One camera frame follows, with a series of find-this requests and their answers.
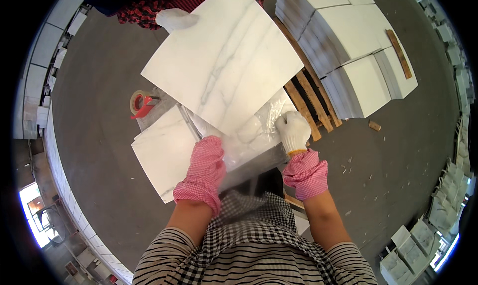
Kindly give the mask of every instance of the striped shirt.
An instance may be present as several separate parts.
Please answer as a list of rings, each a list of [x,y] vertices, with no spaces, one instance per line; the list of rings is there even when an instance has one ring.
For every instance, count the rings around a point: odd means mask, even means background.
[[[152,241],[134,272],[133,285],[177,284],[181,263],[194,250],[188,234],[165,228]],[[357,246],[338,243],[326,251],[338,285],[371,284],[377,280]],[[239,244],[221,252],[206,268],[202,283],[323,284],[312,258],[291,246]]]

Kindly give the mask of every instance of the black and white checkered apron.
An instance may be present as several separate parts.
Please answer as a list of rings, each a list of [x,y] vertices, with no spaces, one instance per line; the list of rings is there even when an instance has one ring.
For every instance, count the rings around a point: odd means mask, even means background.
[[[223,251],[248,242],[290,245],[317,264],[326,285],[337,284],[324,249],[296,234],[296,221],[283,198],[264,193],[262,198],[231,191],[222,200],[221,213],[207,227],[202,245],[180,264],[179,284],[200,284],[209,264]]]

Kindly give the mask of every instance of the gray floor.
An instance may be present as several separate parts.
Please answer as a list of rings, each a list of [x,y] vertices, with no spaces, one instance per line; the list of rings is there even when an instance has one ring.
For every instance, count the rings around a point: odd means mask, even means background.
[[[419,86],[370,116],[352,119],[311,145],[352,239],[378,271],[378,253],[426,209],[458,118],[443,44],[413,0],[375,0],[402,40]],[[272,16],[275,0],[265,0]],[[153,85],[140,72],[167,36],[120,25],[92,10],[68,47],[53,91],[54,125],[75,197],[101,240],[131,271],[174,208],[164,205],[131,149],[140,132],[128,102]],[[341,165],[352,168],[342,174]]]

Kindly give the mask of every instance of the worker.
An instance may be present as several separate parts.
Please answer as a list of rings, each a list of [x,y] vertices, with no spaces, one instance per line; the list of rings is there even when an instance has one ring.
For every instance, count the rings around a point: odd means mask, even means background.
[[[196,143],[186,177],[174,189],[176,208],[140,258],[134,285],[377,284],[328,191],[327,162],[306,149],[308,122],[289,111],[276,127],[291,157],[284,183],[303,201],[314,242],[296,234],[292,209],[276,194],[231,190],[219,199],[224,151],[210,135]]]
[[[117,16],[121,24],[136,23],[142,28],[169,33],[194,25],[198,18],[191,13],[205,0],[85,0],[104,15]],[[263,7],[264,0],[255,0]]]

